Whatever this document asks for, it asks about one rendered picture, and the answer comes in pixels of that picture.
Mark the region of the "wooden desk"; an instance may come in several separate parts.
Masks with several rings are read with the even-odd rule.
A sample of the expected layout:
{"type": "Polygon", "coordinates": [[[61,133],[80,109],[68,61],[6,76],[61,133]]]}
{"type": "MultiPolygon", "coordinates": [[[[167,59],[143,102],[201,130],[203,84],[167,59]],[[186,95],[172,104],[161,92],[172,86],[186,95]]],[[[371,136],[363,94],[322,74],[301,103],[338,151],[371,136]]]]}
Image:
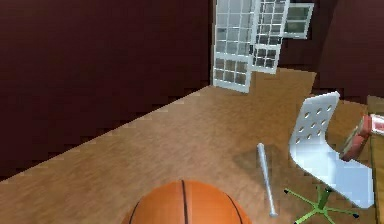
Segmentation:
{"type": "MultiPolygon", "coordinates": [[[[384,116],[384,98],[368,96],[368,113],[384,116]]],[[[384,224],[384,136],[373,134],[370,138],[371,162],[377,224],[384,224]]]]}

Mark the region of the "red book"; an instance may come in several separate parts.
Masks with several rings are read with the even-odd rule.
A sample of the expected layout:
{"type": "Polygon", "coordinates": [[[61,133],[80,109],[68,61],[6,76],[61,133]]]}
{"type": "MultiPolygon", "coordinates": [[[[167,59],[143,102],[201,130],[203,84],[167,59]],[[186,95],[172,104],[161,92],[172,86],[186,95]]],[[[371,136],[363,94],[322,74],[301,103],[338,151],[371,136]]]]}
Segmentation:
{"type": "Polygon", "coordinates": [[[346,162],[358,158],[372,135],[384,136],[384,116],[364,115],[345,141],[340,158],[346,162]]]}

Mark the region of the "white framed window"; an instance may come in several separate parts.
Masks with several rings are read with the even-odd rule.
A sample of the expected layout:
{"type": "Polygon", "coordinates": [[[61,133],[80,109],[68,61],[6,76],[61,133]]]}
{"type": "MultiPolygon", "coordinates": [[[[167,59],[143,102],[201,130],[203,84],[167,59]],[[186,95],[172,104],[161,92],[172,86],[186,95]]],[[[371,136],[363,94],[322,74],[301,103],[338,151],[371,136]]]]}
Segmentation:
{"type": "Polygon", "coordinates": [[[311,17],[313,3],[291,3],[288,9],[284,37],[292,39],[306,39],[311,17]]]}

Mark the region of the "orange basketball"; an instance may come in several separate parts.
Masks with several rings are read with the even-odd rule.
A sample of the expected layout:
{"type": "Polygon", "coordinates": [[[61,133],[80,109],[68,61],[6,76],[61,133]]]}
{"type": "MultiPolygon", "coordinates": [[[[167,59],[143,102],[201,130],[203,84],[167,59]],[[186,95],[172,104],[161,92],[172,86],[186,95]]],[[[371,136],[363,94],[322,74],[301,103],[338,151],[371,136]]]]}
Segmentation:
{"type": "Polygon", "coordinates": [[[178,180],[153,189],[121,224],[252,224],[241,206],[217,187],[178,180]]]}

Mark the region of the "white chair with green base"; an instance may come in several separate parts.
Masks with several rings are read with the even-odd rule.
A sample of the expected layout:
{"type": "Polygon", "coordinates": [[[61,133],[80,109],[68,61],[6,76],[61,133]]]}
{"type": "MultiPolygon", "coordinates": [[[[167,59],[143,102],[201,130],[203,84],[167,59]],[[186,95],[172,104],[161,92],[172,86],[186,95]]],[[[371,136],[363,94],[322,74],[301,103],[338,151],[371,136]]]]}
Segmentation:
{"type": "Polygon", "coordinates": [[[353,211],[328,207],[326,203],[332,192],[338,192],[359,208],[367,209],[374,204],[372,169],[356,160],[341,160],[340,154],[326,141],[328,124],[339,98],[337,91],[306,98],[296,119],[289,141],[290,156],[296,165],[326,187],[316,187],[316,202],[288,188],[284,189],[286,194],[291,194],[312,206],[310,212],[293,224],[302,224],[315,214],[323,215],[330,224],[335,224],[328,214],[329,211],[359,217],[359,214],[353,211]]]}

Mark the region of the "silver baseball bat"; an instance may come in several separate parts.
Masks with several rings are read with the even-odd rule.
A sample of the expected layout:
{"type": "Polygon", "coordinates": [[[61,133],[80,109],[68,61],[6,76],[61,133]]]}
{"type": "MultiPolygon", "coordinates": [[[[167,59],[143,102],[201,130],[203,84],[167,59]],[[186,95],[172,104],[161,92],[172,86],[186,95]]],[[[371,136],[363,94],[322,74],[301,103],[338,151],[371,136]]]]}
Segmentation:
{"type": "Polygon", "coordinates": [[[257,144],[257,152],[259,155],[259,163],[261,166],[263,178],[264,178],[264,184],[266,187],[266,194],[270,206],[270,212],[269,215],[271,217],[277,217],[278,213],[276,212],[275,205],[274,205],[274,199],[272,195],[272,190],[271,190],[271,185],[269,181],[269,174],[268,174],[268,163],[267,163],[267,157],[265,153],[265,146],[263,143],[258,143],[257,144]]]}

